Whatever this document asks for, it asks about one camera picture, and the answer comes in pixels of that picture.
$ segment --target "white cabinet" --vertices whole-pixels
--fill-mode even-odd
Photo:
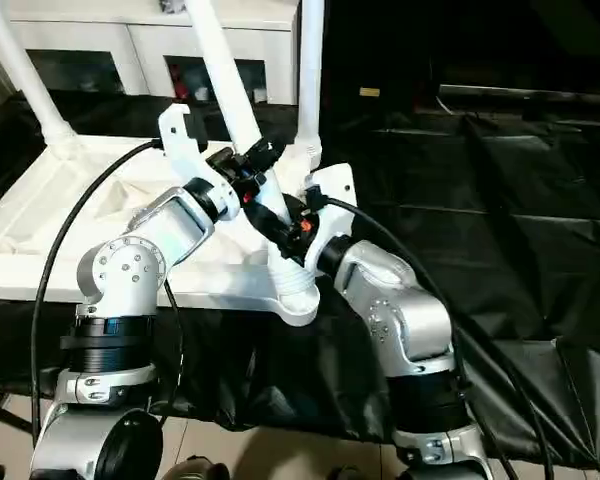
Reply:
[[[119,79],[121,89],[125,93],[129,95],[149,93],[126,25],[40,21],[12,21],[11,24],[21,44],[30,52],[39,71],[42,68],[39,63],[51,57],[36,54],[64,52],[64,55],[57,56],[55,68],[58,70],[63,67],[63,59],[66,63],[73,63],[74,66],[84,65],[94,59],[102,60],[104,64],[102,68],[106,68],[106,63],[111,63],[111,70],[118,77],[116,81]],[[72,54],[72,58],[69,58],[67,52],[75,53]],[[99,52],[100,56],[88,55],[88,52]],[[51,68],[54,67],[50,65],[47,73],[50,73]],[[40,73],[45,80],[45,72],[40,71]],[[70,72],[56,72],[56,77],[60,77],[63,73],[70,75]]]
[[[131,37],[152,95],[174,96],[169,57],[201,57],[191,27],[130,25]],[[269,103],[296,103],[296,45],[294,31],[224,29],[238,60],[264,63]]]
[[[102,67],[101,76],[106,76],[110,68],[119,77],[119,90],[127,94],[172,97],[176,91],[168,62],[180,61],[189,70],[192,65],[200,65],[187,62],[201,57],[188,14],[162,13],[159,0],[4,3],[19,39],[52,88],[58,87],[49,85],[42,70],[48,73],[64,62],[68,77],[65,83],[70,84],[75,83],[72,72],[80,68],[81,62],[82,67],[97,62],[109,64]],[[251,71],[243,80],[246,83],[245,78],[258,77],[255,84],[259,84],[262,75],[259,90],[262,94],[266,88],[269,103],[297,103],[298,4],[299,0],[213,0],[231,52],[239,60],[241,75],[255,65],[255,73]],[[56,54],[54,61],[53,52],[74,53]],[[80,89],[92,87],[99,89],[97,85],[79,85]]]

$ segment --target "white pole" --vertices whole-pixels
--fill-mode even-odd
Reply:
[[[12,78],[11,81],[24,92],[31,109],[42,127],[47,145],[57,144],[74,135],[71,126],[63,120],[49,92],[27,52],[20,46],[0,5],[0,61]]]
[[[302,0],[300,38],[300,92],[298,95],[298,134],[296,143],[307,148],[311,168],[320,164],[320,80],[324,0]]]
[[[185,0],[185,4],[231,141],[236,152],[242,155],[260,140],[262,135],[236,62],[210,0]],[[256,200],[290,223],[289,212],[273,170],[269,170],[266,177],[267,181]]]
[[[236,152],[244,154],[260,140],[261,134],[222,27],[210,0],[185,0],[185,4],[231,141]],[[273,169],[269,169],[266,177],[267,181],[256,201],[269,208],[281,220],[291,223]],[[283,259],[280,250],[273,243],[269,243],[268,253],[269,271],[280,302],[294,312],[315,311],[320,294],[315,286],[313,273],[291,259]],[[306,315],[298,318],[303,318],[304,323],[313,320],[313,317]]]

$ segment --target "black cloth backdrop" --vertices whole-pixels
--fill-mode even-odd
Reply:
[[[154,136],[171,102],[55,94],[79,133]],[[215,107],[197,110],[227,139]],[[295,110],[256,109],[266,133],[291,141]],[[600,468],[600,127],[386,115],[331,126],[323,164],[348,162],[360,206],[408,240],[454,307],[474,318],[520,369],[564,465]],[[14,98],[0,110],[0,197],[42,149],[39,126]],[[354,223],[356,237],[390,248]],[[186,362],[175,415],[240,430],[254,425],[390,442],[386,384],[366,327],[326,279],[316,320],[292,328],[272,314],[186,310]],[[32,302],[0,301],[0,390],[29,391]],[[74,306],[45,304],[43,390]],[[506,376],[480,344],[460,338],[470,391],[513,457],[538,461],[533,431]],[[169,310],[156,322],[155,360],[177,366]]]

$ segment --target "cabinet door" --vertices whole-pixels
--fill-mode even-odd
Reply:
[[[177,93],[174,73],[184,77],[187,73],[181,70],[191,71],[202,65],[199,61],[187,61],[187,58],[202,58],[191,27],[130,25],[129,30],[152,95],[173,97]],[[292,32],[225,28],[224,33],[245,84],[249,78],[259,89],[257,77],[263,71],[262,88],[266,88],[267,102],[296,103],[296,50]],[[205,75],[204,68],[202,73],[192,73],[192,82],[204,82]]]
[[[149,93],[126,25],[11,24],[49,88]]]

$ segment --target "yellow label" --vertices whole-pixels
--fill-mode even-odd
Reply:
[[[360,96],[361,97],[379,97],[380,89],[379,88],[360,87]]]

